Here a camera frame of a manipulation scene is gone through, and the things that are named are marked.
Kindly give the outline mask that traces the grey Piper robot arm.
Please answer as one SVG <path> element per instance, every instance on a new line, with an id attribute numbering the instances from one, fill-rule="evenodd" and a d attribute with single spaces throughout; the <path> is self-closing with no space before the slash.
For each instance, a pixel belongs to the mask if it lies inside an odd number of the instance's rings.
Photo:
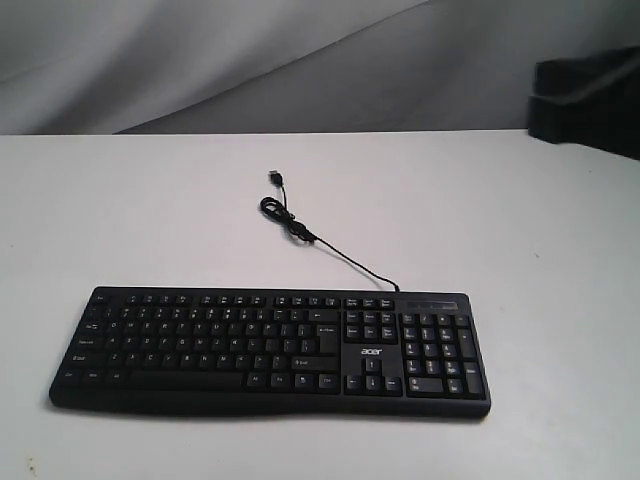
<path id="1" fill-rule="evenodd" d="M 527 132 L 639 158 L 639 49 L 626 47 L 536 65 Z"/>

